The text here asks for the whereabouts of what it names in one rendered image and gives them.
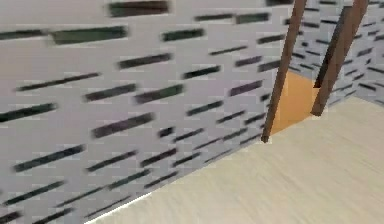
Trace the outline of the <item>brown wooden door frame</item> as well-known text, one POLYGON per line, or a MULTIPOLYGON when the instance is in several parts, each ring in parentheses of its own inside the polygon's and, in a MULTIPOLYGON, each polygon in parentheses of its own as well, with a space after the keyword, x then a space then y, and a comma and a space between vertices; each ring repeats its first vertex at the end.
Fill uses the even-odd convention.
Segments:
MULTIPOLYGON (((294 44, 299 32, 306 3, 307 0, 294 1, 294 8, 274 83, 270 107, 268 109, 265 126, 261 136, 261 141, 264 143, 267 143, 271 136, 272 126, 282 95, 288 66, 291 61, 294 44)), ((344 14, 339 22, 339 30, 333 34, 333 39, 327 50, 328 56, 324 62, 326 73, 321 81, 316 82, 316 86, 319 87, 319 92, 316 96, 314 105, 312 106, 312 115, 322 115, 341 66, 350 50, 361 21, 367 12, 368 5, 369 0, 354 0, 352 6, 346 6, 343 9, 344 14)))

